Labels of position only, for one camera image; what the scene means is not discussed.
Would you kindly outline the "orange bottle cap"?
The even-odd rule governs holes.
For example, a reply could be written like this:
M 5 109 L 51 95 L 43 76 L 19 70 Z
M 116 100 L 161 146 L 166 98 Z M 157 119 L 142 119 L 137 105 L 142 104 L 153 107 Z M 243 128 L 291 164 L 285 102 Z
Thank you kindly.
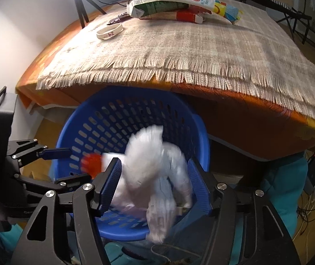
M 89 174 L 94 179 L 102 172 L 102 157 L 100 154 L 91 153 L 81 159 L 81 171 Z

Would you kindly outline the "white plastic bag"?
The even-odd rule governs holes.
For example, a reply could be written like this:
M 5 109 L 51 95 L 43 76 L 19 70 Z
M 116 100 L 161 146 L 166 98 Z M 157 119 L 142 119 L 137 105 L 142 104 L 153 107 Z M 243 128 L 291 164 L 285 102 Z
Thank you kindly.
M 177 216 L 192 205 L 187 161 L 177 145 L 162 139 L 163 127 L 152 125 L 131 135 L 123 154 L 104 153 L 102 170 L 117 157 L 121 177 L 111 202 L 119 212 L 145 218 L 145 238 L 163 243 Z

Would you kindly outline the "white wristband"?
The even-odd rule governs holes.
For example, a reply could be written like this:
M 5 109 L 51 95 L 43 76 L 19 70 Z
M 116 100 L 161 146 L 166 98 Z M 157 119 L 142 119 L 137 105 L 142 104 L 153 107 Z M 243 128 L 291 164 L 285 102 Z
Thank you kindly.
M 113 38 L 116 35 L 119 35 L 124 30 L 124 27 L 121 23 L 113 25 L 105 25 L 99 28 L 96 32 L 96 37 L 99 40 L 108 40 Z

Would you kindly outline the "dark purple snack wrapper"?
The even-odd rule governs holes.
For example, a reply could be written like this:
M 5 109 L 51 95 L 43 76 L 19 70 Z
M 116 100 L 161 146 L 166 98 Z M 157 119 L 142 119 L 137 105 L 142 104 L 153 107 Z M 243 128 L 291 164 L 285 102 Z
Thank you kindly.
M 131 19 L 132 17 L 127 13 L 121 13 L 119 14 L 117 17 L 111 19 L 107 25 L 114 25 L 114 24 L 118 24 L 118 23 L 123 23 L 129 19 Z

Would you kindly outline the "red paper box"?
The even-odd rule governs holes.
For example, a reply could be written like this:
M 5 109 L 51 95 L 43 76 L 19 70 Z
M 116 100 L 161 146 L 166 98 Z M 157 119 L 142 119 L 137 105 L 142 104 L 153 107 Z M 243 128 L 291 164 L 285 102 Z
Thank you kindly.
M 201 7 L 193 6 L 184 9 L 151 14 L 145 17 L 141 17 L 140 20 L 175 20 L 179 22 L 202 24 L 204 21 L 204 16 L 206 14 L 212 14 L 212 12 Z

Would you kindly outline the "white colourful snack bag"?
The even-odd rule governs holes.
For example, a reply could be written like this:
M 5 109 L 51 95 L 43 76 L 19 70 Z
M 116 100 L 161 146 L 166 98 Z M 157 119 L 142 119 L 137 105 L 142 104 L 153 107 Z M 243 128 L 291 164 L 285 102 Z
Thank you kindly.
M 239 10 L 237 7 L 231 6 L 219 0 L 158 0 L 158 1 L 180 2 L 192 6 L 197 6 L 226 18 L 232 24 L 238 22 L 241 18 L 240 15 L 242 14 L 241 10 Z

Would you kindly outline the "green white milk carton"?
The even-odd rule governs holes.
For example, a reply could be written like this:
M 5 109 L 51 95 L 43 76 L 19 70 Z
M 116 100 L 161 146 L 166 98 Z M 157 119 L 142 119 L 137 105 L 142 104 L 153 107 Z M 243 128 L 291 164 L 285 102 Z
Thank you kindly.
M 153 14 L 188 8 L 189 5 L 181 2 L 132 0 L 126 6 L 126 12 L 133 18 L 143 18 Z

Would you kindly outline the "blue plastic laundry basket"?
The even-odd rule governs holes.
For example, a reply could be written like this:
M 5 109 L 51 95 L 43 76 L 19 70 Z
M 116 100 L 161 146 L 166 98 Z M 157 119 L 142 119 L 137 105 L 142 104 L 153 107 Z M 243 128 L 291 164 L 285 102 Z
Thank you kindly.
M 123 154 L 131 135 L 152 125 L 163 127 L 163 141 L 177 145 L 187 163 L 197 158 L 203 170 L 208 170 L 206 128 L 180 98 L 161 90 L 109 86 L 83 102 L 64 125 L 57 146 L 70 148 L 72 155 L 54 161 L 52 177 L 84 173 L 84 155 Z M 149 232 L 145 218 L 123 214 L 112 204 L 96 222 L 101 236 L 110 240 L 143 240 Z

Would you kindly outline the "orange patterned mattress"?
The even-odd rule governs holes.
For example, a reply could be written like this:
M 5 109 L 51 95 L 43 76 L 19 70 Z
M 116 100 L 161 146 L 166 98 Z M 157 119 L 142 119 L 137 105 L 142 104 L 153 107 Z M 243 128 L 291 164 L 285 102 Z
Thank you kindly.
M 275 160 L 315 149 L 315 119 L 264 99 L 230 90 L 152 79 L 37 89 L 38 76 L 82 28 L 73 22 L 36 57 L 16 90 L 25 106 L 74 108 L 108 86 L 157 89 L 178 94 L 203 120 L 207 132 L 252 157 Z

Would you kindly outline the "teal cloth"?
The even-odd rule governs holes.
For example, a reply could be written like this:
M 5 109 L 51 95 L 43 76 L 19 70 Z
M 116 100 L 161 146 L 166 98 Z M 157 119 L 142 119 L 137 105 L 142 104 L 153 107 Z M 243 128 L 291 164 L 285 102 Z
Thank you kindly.
M 297 227 L 298 199 L 308 172 L 304 151 L 275 160 L 247 158 L 238 167 L 241 172 L 233 174 L 231 187 L 245 193 L 262 190 L 293 236 Z

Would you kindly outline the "beige plaid fringed blanket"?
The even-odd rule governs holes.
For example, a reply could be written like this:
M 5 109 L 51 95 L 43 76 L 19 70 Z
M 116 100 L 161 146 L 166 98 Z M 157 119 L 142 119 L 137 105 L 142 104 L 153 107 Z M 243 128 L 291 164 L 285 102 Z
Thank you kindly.
M 315 119 L 315 65 L 263 10 L 234 0 L 235 24 L 130 19 L 108 40 L 96 34 L 121 13 L 113 6 L 73 37 L 40 73 L 37 89 L 151 79 L 230 90 Z

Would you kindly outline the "black tripod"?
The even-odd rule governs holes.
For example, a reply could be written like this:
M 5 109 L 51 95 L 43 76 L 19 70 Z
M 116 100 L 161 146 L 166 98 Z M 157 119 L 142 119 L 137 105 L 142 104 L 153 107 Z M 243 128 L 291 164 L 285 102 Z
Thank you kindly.
M 95 3 L 94 0 L 85 0 L 85 1 L 88 2 L 94 8 L 96 8 L 96 10 L 98 10 L 101 14 L 106 14 L 106 12 L 97 3 Z M 74 2 L 75 2 L 75 7 L 77 9 L 79 21 L 83 29 L 85 28 L 86 24 L 88 24 L 89 17 L 84 7 L 83 0 L 74 0 Z

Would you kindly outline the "black folding chair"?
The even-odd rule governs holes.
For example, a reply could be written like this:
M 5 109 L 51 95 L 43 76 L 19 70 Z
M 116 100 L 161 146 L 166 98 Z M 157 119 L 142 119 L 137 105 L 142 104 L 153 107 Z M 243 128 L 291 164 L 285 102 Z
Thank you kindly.
M 296 31 L 297 23 L 300 22 L 306 27 L 305 33 L 302 38 L 302 44 L 305 44 L 308 32 L 310 30 L 310 22 L 312 20 L 311 16 L 306 15 L 303 11 L 296 10 L 294 6 L 290 7 L 284 3 L 277 2 L 274 0 L 240 0 L 240 1 L 243 3 L 251 1 L 265 8 L 269 8 L 271 10 L 275 10 L 277 12 L 282 13 L 284 15 L 284 18 L 277 20 L 276 23 L 286 21 L 287 26 L 289 27 L 291 31 L 291 37 L 293 40 L 294 40 L 294 33 Z

